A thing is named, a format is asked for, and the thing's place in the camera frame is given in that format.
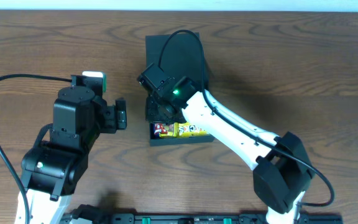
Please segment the yellow candy jar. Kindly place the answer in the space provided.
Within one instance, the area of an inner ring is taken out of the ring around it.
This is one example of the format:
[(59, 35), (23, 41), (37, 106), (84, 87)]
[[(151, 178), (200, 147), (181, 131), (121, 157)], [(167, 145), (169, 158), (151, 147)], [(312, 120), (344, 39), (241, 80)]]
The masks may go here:
[(177, 138), (178, 137), (178, 123), (161, 124), (160, 138)]

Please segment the green red candy bar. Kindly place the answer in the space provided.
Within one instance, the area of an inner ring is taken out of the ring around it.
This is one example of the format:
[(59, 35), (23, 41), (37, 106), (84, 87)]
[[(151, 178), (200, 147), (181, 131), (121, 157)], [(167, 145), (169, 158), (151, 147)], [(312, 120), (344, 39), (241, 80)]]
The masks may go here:
[(156, 138), (159, 138), (161, 134), (166, 134), (167, 130), (164, 128), (162, 123), (153, 124), (153, 134)]

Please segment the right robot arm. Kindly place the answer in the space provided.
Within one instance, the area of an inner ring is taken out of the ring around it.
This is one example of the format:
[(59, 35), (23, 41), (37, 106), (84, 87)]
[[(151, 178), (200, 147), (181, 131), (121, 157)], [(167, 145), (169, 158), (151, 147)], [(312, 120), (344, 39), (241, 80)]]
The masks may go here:
[(156, 64), (138, 82), (169, 118), (181, 115), (235, 152), (252, 170), (254, 191), (268, 207), (267, 223), (296, 223), (301, 200), (314, 177), (302, 141), (280, 137), (244, 120), (220, 104), (205, 88), (205, 78), (170, 77)]

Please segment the yellow Hacks candy bag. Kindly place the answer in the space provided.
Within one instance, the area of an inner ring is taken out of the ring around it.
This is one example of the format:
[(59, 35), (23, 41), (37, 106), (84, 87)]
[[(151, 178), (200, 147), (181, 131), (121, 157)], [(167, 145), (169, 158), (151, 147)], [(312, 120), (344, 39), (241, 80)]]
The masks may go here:
[(191, 123), (178, 124), (178, 137), (190, 138), (195, 136), (207, 136), (209, 132)]

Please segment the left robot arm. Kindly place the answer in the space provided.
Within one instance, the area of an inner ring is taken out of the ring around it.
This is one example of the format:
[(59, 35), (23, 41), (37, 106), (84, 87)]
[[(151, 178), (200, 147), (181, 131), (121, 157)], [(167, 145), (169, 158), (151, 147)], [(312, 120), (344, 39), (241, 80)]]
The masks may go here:
[(21, 162), (27, 198), (18, 198), (16, 223), (59, 223), (99, 135), (126, 129), (125, 100), (109, 106), (105, 91), (105, 74), (85, 71), (58, 92), (53, 122), (40, 129)]

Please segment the black gift box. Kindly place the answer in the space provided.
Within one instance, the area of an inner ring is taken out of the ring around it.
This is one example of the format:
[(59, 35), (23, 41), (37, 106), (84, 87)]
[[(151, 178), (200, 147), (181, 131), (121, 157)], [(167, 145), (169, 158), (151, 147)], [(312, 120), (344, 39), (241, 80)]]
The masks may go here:
[[(201, 93), (202, 87), (208, 88), (208, 64), (200, 49), (199, 35), (189, 34), (179, 30), (170, 35), (149, 35), (145, 38), (146, 68), (155, 63), (166, 75), (176, 81), (173, 102), (179, 108), (187, 106), (195, 93)], [(193, 144), (212, 142), (214, 137), (195, 136), (190, 138), (156, 138), (153, 134), (153, 124), (150, 123), (150, 145), (166, 146), (176, 144)]]

